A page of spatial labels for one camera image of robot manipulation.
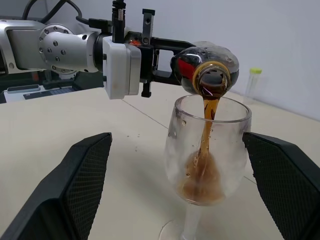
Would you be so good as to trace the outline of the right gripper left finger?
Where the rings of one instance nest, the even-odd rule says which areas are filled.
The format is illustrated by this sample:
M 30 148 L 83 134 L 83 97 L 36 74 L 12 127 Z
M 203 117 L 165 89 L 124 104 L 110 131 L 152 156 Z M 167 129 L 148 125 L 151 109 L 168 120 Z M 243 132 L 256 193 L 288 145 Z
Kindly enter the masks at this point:
M 2 240 L 86 240 L 100 205 L 112 144 L 110 132 L 75 143 L 43 178 Z

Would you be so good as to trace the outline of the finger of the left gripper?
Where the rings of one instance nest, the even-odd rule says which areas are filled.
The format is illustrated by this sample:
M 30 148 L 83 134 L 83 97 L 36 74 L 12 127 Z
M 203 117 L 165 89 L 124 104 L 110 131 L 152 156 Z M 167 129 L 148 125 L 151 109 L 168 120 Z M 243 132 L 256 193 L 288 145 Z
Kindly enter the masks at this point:
M 162 84 L 180 86 L 180 82 L 177 80 L 176 76 L 169 71 L 163 70 L 153 70 L 152 71 L 152 81 Z
M 171 51 L 174 54 L 178 54 L 185 49 L 195 47 L 194 44 L 187 41 L 165 39 L 165 38 L 158 38 L 158 37 L 152 38 L 152 46 L 155 49 Z

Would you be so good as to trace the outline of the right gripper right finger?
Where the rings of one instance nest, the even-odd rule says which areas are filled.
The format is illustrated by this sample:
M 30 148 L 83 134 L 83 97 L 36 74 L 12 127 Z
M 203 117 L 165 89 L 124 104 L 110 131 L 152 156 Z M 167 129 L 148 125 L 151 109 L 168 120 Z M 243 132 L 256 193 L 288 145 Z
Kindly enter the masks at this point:
M 320 168 L 295 144 L 245 132 L 257 188 L 285 240 L 320 238 Z

